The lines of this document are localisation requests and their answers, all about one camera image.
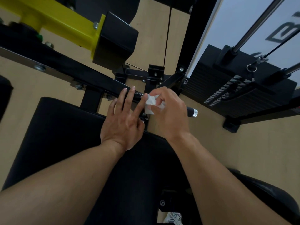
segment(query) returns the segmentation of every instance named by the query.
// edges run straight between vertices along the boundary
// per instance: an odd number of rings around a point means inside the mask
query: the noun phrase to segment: black handle grip
[[[198,110],[187,106],[187,116],[188,117],[195,118],[195,117],[197,117],[197,115],[198,115]]]

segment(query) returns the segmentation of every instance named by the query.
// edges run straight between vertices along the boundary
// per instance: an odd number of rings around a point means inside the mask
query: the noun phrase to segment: person's left hand
[[[107,117],[100,133],[101,143],[106,140],[113,140],[122,146],[124,152],[132,149],[143,136],[145,124],[139,119],[139,115],[145,108],[145,102],[148,98],[147,93],[145,93],[133,113],[130,113],[135,87],[130,89],[125,99],[126,91],[126,88],[123,89],[119,98],[114,99],[108,107]]]

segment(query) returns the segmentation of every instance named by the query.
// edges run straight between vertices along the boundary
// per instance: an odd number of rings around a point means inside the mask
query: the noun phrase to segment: light wood floor
[[[169,7],[152,0],[140,1],[131,23],[139,31],[139,37],[128,63],[144,69],[148,68],[148,64],[163,65],[169,10]],[[0,9],[0,17],[6,24],[19,19],[3,9]],[[172,10],[166,74],[174,73],[188,20],[189,15]],[[44,41],[52,42],[58,52],[114,77],[111,71],[92,63],[89,51],[46,30],[42,30],[41,34]],[[79,106],[84,92],[60,79],[1,57],[0,75],[8,78],[14,87],[0,123],[2,185],[39,99],[49,96]],[[145,86],[141,81],[134,80],[128,80],[127,84],[135,85],[139,91],[143,91]],[[300,203],[300,116],[242,125],[236,134],[232,134],[222,128],[222,116],[183,95],[181,98],[187,106],[199,110],[198,117],[190,119],[191,132],[219,161],[286,190]],[[109,102],[103,100],[99,112],[106,115],[108,105]],[[153,117],[148,130],[159,134]]]

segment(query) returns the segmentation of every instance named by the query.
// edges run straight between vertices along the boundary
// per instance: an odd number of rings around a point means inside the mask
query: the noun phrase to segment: paper towel
[[[156,96],[151,96],[151,95],[148,95],[148,99],[146,101],[146,104],[145,104],[145,114],[154,114],[150,109],[148,109],[148,105],[156,105],[156,98],[159,97],[159,95],[156,95]],[[165,108],[165,102],[163,101],[161,103],[161,105],[158,106],[160,109],[164,109]]]

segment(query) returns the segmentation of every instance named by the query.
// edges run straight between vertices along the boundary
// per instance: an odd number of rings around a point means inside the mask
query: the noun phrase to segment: yellow metal bar
[[[0,6],[20,15],[22,23],[38,32],[43,27],[79,46],[95,51],[103,23],[100,22],[95,30],[93,22],[55,0],[0,0]]]

